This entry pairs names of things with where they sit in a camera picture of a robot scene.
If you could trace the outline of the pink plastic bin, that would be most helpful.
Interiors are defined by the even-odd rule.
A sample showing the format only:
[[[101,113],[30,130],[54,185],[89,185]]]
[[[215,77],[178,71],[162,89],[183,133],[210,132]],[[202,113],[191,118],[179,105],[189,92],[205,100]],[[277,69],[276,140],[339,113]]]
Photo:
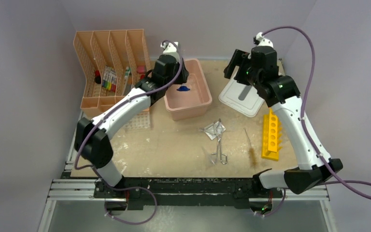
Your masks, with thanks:
[[[185,68],[189,71],[185,84],[189,91],[178,91],[180,86],[172,85],[164,96],[166,110],[174,121],[204,115],[213,101],[200,61],[187,59]]]

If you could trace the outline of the clear acrylic tube rack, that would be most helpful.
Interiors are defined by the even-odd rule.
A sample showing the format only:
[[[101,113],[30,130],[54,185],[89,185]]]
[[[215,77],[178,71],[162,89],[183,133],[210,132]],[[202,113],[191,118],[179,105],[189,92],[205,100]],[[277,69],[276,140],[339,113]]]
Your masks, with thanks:
[[[151,128],[151,118],[149,111],[139,113],[124,126],[124,129],[126,131],[144,130],[149,128]]]

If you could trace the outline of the yellow test tube rack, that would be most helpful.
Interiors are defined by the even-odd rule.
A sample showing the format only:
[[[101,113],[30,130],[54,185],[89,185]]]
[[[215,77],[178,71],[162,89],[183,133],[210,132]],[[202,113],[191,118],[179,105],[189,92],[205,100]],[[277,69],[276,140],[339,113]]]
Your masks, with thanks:
[[[281,149],[282,125],[277,115],[269,108],[269,113],[263,117],[263,134],[261,157],[278,161]]]

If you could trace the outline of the metal crucible tongs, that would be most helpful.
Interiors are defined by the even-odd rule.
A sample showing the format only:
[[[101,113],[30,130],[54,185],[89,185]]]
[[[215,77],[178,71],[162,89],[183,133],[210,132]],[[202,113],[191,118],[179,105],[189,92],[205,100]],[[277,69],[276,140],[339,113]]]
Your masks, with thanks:
[[[216,151],[210,155],[210,162],[212,164],[216,164],[218,161],[223,165],[228,163],[228,157],[222,151],[222,134],[217,136]]]

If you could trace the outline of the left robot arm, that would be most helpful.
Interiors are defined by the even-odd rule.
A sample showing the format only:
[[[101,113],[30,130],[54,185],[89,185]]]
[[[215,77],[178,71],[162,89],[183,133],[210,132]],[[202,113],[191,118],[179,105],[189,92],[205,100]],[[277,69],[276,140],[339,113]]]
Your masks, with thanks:
[[[114,198],[123,195],[123,175],[112,162],[113,149],[110,140],[134,116],[152,106],[165,96],[173,84],[187,81],[182,56],[161,55],[150,72],[150,77],[139,81],[122,100],[106,112],[78,121],[74,139],[77,158],[84,158],[106,183],[106,192]]]

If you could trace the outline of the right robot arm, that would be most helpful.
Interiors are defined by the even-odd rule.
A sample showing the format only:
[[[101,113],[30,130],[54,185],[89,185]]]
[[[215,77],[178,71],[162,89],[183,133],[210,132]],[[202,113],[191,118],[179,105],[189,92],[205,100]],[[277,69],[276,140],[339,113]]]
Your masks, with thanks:
[[[266,170],[254,175],[252,191],[263,197],[272,188],[301,194],[329,180],[343,168],[320,143],[310,121],[301,112],[302,98],[292,77],[279,74],[277,52],[271,46],[256,46],[251,52],[236,49],[224,69],[224,77],[253,86],[276,114],[291,142],[297,167],[285,171]]]

